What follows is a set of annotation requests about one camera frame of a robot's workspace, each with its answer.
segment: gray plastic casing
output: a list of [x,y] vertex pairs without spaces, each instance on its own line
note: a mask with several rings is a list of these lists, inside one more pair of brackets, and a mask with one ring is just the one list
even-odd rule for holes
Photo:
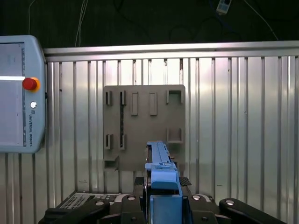
[[[0,36],[1,44],[14,44],[19,43],[24,45],[24,65],[23,65],[23,76],[26,77],[36,77],[38,78],[41,86],[37,92],[30,92],[24,90],[25,107],[23,107],[23,123],[26,131],[26,140],[23,146],[7,146],[1,145],[0,142],[0,152],[1,153],[35,153],[40,149],[40,144],[42,142],[44,131],[45,131],[45,59],[43,51],[39,45],[38,40],[30,35],[19,35],[19,36]],[[0,101],[5,103],[5,100],[9,98],[0,97]],[[32,109],[30,107],[31,102],[36,102],[36,108]]]

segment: emergency stop button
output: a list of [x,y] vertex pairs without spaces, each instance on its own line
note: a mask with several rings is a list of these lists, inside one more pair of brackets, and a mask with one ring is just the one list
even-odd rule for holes
[[36,80],[35,78],[25,78],[22,85],[26,90],[36,91],[38,88],[38,80]]

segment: black background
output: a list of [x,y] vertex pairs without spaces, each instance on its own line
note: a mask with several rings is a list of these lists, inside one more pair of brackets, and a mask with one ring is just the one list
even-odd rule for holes
[[[35,0],[31,31],[44,48],[74,47],[83,0]],[[298,0],[247,0],[279,40],[299,38]],[[0,34],[28,34],[32,0],[0,0]],[[232,0],[219,22],[219,0],[88,0],[81,46],[276,40],[243,0]]]

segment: gray pegboard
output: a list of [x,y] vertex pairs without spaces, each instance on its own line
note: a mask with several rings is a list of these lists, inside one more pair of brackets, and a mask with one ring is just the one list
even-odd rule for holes
[[104,166],[143,171],[146,143],[161,140],[185,169],[185,87],[106,86],[103,90]]

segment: corrugated metal wall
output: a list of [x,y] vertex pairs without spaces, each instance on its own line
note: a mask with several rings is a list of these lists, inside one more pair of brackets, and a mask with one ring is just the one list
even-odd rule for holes
[[0,222],[37,223],[74,190],[132,191],[142,172],[102,169],[103,86],[184,84],[184,175],[192,191],[216,201],[235,197],[298,223],[298,58],[277,57],[279,51],[266,57],[246,57],[250,50],[243,57],[209,53],[181,59],[47,58],[45,144],[34,155],[0,154]]

